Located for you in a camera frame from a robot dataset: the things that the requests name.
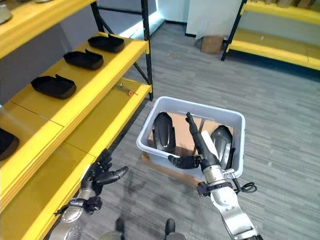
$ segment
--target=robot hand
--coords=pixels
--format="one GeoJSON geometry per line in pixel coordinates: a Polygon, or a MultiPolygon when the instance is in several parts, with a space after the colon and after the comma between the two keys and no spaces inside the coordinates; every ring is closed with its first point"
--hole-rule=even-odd
{"type": "Polygon", "coordinates": [[[79,240],[83,228],[90,220],[90,215],[100,210],[102,201],[99,197],[104,185],[122,178],[129,170],[124,166],[110,171],[111,154],[105,149],[86,171],[81,181],[77,197],[59,209],[55,215],[62,215],[60,222],[50,234],[49,240],[79,240]]]}
{"type": "Polygon", "coordinates": [[[238,192],[255,192],[257,190],[253,182],[247,183],[243,187],[234,175],[233,169],[223,170],[218,158],[209,150],[201,133],[198,132],[197,125],[190,112],[186,114],[189,123],[189,130],[192,135],[195,147],[199,153],[199,157],[175,158],[169,156],[168,159],[176,167],[191,167],[200,164],[201,170],[205,177],[205,182],[198,184],[198,193],[202,196],[210,197],[213,205],[219,210],[222,222],[226,227],[229,236],[233,240],[263,240],[259,235],[255,226],[249,219],[248,215],[242,211],[238,203],[238,192]],[[232,184],[227,181],[227,177],[231,176],[236,190],[233,190],[232,184]]]}

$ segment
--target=plastic bin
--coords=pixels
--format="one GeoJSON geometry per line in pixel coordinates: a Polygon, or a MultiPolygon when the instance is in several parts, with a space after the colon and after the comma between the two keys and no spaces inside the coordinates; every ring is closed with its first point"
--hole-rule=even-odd
{"type": "Polygon", "coordinates": [[[156,164],[160,165],[174,171],[188,174],[198,179],[204,179],[203,173],[200,167],[195,169],[180,169],[171,164],[168,160],[168,156],[171,153],[160,151],[148,144],[148,138],[153,128],[153,123],[157,115],[161,112],[183,114],[190,112],[193,116],[208,119],[211,121],[218,122],[220,124],[225,124],[233,127],[233,142],[232,146],[235,148],[233,155],[233,169],[235,170],[235,176],[240,177],[244,168],[244,148],[245,148],[245,117],[236,111],[231,111],[219,107],[208,106],[204,104],[199,104],[191,101],[185,101],[173,97],[162,96],[159,97],[149,113],[143,128],[136,140],[136,145],[142,151],[148,153],[150,160],[156,164]]]}

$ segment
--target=brown box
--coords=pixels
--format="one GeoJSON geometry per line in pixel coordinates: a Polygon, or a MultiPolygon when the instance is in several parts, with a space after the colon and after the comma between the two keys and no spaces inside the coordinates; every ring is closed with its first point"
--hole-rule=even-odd
{"type": "Polygon", "coordinates": [[[222,47],[223,36],[204,36],[201,52],[206,54],[218,54],[222,47]]]}
{"type": "Polygon", "coordinates": [[[264,0],[265,4],[275,4],[277,3],[277,0],[264,0]]]}
{"type": "Polygon", "coordinates": [[[297,2],[298,2],[298,3],[297,3],[296,6],[297,6],[298,8],[306,9],[306,8],[309,6],[311,0],[299,0],[299,1],[297,1],[297,2]]]}
{"type": "Polygon", "coordinates": [[[288,8],[292,4],[293,0],[279,0],[278,7],[288,8]]]}
{"type": "MultiPolygon", "coordinates": [[[[172,118],[172,125],[174,127],[175,131],[175,151],[173,154],[177,156],[191,156],[194,153],[195,143],[194,140],[189,132],[189,123],[186,122],[186,116],[182,114],[176,114],[176,113],[170,113],[167,112],[168,115],[172,118]]],[[[193,117],[193,120],[196,124],[196,126],[200,127],[201,124],[201,118],[199,117],[193,117]]],[[[211,133],[221,125],[218,122],[205,120],[203,124],[202,130],[207,130],[209,134],[211,133]]],[[[231,132],[231,134],[234,133],[234,128],[231,126],[227,126],[231,132]]],[[[148,143],[150,147],[154,147],[154,137],[153,133],[151,131],[148,143]]]]}
{"type": "Polygon", "coordinates": [[[178,183],[184,184],[192,189],[195,189],[198,186],[198,183],[203,181],[203,179],[199,179],[194,176],[191,176],[188,174],[183,174],[183,173],[175,171],[173,169],[154,164],[150,160],[150,158],[146,152],[141,154],[141,159],[142,159],[142,162],[146,166],[153,169],[154,171],[163,173],[163,174],[167,175],[169,178],[173,179],[174,181],[177,181],[178,183]]]}

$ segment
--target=white wall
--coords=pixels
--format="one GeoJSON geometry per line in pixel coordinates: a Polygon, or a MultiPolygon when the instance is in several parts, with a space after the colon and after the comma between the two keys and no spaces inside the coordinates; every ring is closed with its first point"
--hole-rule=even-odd
{"type": "Polygon", "coordinates": [[[190,0],[186,33],[197,35],[203,26],[214,25],[219,35],[221,31],[230,34],[240,3],[241,0],[190,0]]]}
{"type": "Polygon", "coordinates": [[[158,11],[165,20],[186,23],[190,0],[158,0],[158,11]]]}
{"type": "MultiPolygon", "coordinates": [[[[240,3],[241,0],[190,0],[186,33],[197,35],[207,21],[223,26],[229,34],[240,3]]],[[[289,18],[245,11],[238,27],[320,45],[319,25],[289,18]]]]}
{"type": "Polygon", "coordinates": [[[88,40],[98,31],[91,7],[86,6],[60,22],[61,29],[68,39],[71,48],[88,40]]]}
{"type": "Polygon", "coordinates": [[[70,50],[69,41],[58,24],[2,58],[0,104],[6,103],[70,50]]]}

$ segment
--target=shelf board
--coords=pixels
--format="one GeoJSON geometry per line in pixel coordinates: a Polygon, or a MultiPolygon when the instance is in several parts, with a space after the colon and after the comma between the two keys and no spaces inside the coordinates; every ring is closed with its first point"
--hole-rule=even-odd
{"type": "Polygon", "coordinates": [[[7,0],[13,18],[0,25],[0,59],[93,0],[52,0],[45,3],[7,0]]]}
{"type": "Polygon", "coordinates": [[[17,150],[0,163],[1,211],[62,142],[62,126],[8,102],[0,108],[0,126],[19,139],[17,150]]]}
{"type": "Polygon", "coordinates": [[[126,92],[113,88],[78,125],[65,140],[86,153],[98,157],[108,148],[135,110],[151,91],[151,86],[130,79],[122,78],[126,88],[136,94],[129,96],[126,92]]]}
{"type": "Polygon", "coordinates": [[[278,7],[276,3],[265,4],[264,1],[247,1],[243,11],[256,12],[260,14],[274,15],[282,18],[294,19],[310,24],[320,25],[320,6],[315,4],[311,9],[289,6],[278,7]]]}
{"type": "Polygon", "coordinates": [[[1,213],[1,239],[43,239],[95,157],[63,143],[1,213]]]}
{"type": "Polygon", "coordinates": [[[238,28],[229,50],[320,70],[320,46],[238,28]]]}
{"type": "Polygon", "coordinates": [[[10,101],[63,126],[64,131],[74,128],[148,49],[146,41],[129,38],[124,40],[125,48],[119,53],[109,53],[90,47],[88,42],[75,49],[82,52],[88,49],[101,54],[104,63],[98,70],[83,69],[61,59],[42,74],[42,76],[58,74],[74,81],[76,91],[70,98],[60,100],[44,95],[35,91],[29,84],[10,101]]]}
{"type": "Polygon", "coordinates": [[[61,59],[43,74],[59,74],[73,80],[76,91],[70,98],[61,100],[44,95],[29,84],[4,106],[1,127],[15,134],[23,147],[1,163],[1,210],[139,56],[148,51],[146,41],[127,38],[124,41],[125,48],[119,53],[91,48],[87,42],[76,48],[103,55],[104,63],[98,70],[82,69],[61,59]]]}
{"type": "Polygon", "coordinates": [[[108,92],[1,213],[3,239],[43,239],[58,218],[53,213],[79,189],[87,166],[110,146],[151,91],[141,82],[120,81],[136,94],[130,97],[117,88],[108,92]]]}

